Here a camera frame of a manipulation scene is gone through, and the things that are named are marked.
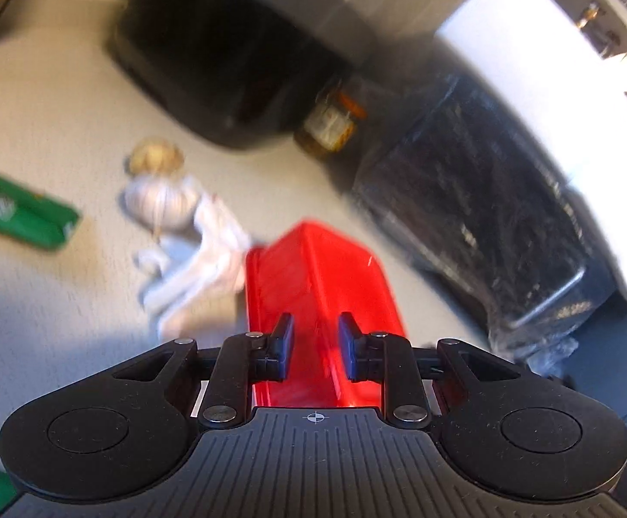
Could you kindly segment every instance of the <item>garlic bulb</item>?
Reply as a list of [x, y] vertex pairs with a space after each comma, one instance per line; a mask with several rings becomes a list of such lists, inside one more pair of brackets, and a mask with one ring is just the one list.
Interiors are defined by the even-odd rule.
[[129, 156], [129, 173], [170, 174], [183, 165], [183, 154], [174, 144], [157, 136], [144, 138]]
[[156, 236], [160, 230], [179, 231], [191, 224], [200, 197], [200, 187], [193, 177], [175, 181], [160, 175], [141, 175], [124, 190], [129, 214]]

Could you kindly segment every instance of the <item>small bottle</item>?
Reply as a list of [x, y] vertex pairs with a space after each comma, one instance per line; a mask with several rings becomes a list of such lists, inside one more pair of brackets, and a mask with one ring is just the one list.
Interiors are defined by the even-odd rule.
[[342, 150], [366, 117], [366, 110], [336, 87], [317, 100], [294, 140], [314, 157], [326, 157]]

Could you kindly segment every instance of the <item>red object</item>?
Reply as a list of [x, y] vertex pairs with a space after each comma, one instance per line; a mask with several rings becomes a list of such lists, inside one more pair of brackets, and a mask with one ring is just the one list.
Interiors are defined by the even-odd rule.
[[282, 313], [294, 316], [294, 350], [286, 383], [254, 387], [266, 407], [380, 407], [380, 386], [352, 383], [337, 338], [350, 311], [364, 333], [405, 336], [378, 261], [360, 245], [313, 221], [246, 256], [249, 330], [269, 333]]

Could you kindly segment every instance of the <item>black container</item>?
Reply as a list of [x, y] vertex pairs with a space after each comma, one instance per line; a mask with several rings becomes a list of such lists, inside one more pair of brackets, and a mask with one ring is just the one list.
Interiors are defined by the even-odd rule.
[[235, 147], [295, 129], [325, 82], [372, 48], [341, 0], [130, 0], [112, 40], [168, 112]]

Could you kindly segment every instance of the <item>countertop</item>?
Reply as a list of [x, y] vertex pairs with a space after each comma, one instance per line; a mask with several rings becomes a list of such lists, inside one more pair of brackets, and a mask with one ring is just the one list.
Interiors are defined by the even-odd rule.
[[254, 236], [274, 240], [319, 219], [373, 250], [417, 345], [453, 336], [485, 344], [340, 195], [289, 136], [226, 150], [188, 132], [105, 51], [123, 0], [14, 0], [0, 23], [0, 173], [76, 205], [65, 249], [0, 236], [0, 426], [23, 403], [157, 344], [138, 303], [147, 278], [132, 255], [150, 234], [119, 208], [125, 157], [160, 135]]

